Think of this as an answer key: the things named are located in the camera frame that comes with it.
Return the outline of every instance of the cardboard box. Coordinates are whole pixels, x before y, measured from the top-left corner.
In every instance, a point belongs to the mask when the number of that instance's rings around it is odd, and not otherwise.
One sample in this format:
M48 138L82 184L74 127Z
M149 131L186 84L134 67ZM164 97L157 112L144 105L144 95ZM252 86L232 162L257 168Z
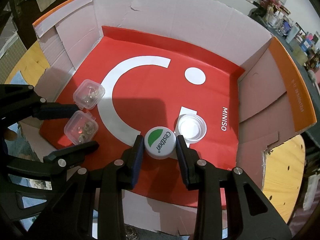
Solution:
M249 17L214 0L69 0L61 4L34 23L51 65L35 87L40 96L48 101L57 98L103 37L103 25L186 41L245 70L238 79L237 166L260 188L264 153L316 122L307 88L281 43ZM44 139L30 124L22 128L31 146L36 148L41 141L37 154L49 154L52 146L46 150ZM123 203L127 224L169 234L194 230L194 208L131 192L124 194Z

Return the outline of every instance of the green leaf logo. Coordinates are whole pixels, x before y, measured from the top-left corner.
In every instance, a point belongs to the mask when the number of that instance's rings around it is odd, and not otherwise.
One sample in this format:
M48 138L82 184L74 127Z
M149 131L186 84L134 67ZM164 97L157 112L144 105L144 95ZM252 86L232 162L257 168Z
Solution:
M157 129L150 133L148 137L148 145L151 147L151 145L157 140L163 132L163 129Z

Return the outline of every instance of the yellow wooden table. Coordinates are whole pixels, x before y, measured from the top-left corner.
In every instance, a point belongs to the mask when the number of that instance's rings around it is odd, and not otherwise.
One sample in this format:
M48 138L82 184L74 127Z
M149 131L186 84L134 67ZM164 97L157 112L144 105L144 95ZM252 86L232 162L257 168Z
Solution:
M35 86L50 67L38 42L35 42L17 63L6 83L21 71L28 84ZM301 186L305 161L305 146L300 135L273 149L266 156L263 193L271 201L284 221L288 222Z

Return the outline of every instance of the red surface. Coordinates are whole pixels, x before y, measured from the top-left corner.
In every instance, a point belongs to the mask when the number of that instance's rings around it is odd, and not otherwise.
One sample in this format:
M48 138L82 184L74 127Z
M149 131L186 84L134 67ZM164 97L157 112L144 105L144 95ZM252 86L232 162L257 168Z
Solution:
M181 106L197 111L207 124L207 134L190 145L201 158L218 168L236 164L238 147L237 78L244 72L234 63L201 47L148 33L104 27L104 37L87 56L66 85L57 102L70 104L73 93L85 79L101 83L118 63L136 56L161 56L171 59L168 68L139 66L123 74L113 90L113 104L120 118L142 135L155 126L175 129ZM206 75L202 85L186 80L189 67ZM227 130L221 130L223 108L228 108ZM99 130L94 140L99 149L86 156L83 166L89 170L104 167L119 158L129 146L116 139L104 126L98 108L90 110ZM44 121L40 133L56 148L72 145L63 133L68 120ZM196 206L197 191L187 191L175 159L155 160L146 153L135 193L164 202Z

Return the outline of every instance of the transparent plastic box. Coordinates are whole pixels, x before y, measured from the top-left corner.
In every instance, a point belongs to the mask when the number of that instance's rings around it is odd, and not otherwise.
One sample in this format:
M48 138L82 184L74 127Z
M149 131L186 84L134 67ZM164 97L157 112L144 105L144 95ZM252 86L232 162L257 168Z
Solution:
M93 109L105 93L103 86L90 79L84 80L73 93L73 100L79 109Z
M98 131L98 124L90 113L76 111L64 127L64 133L73 144L89 142Z

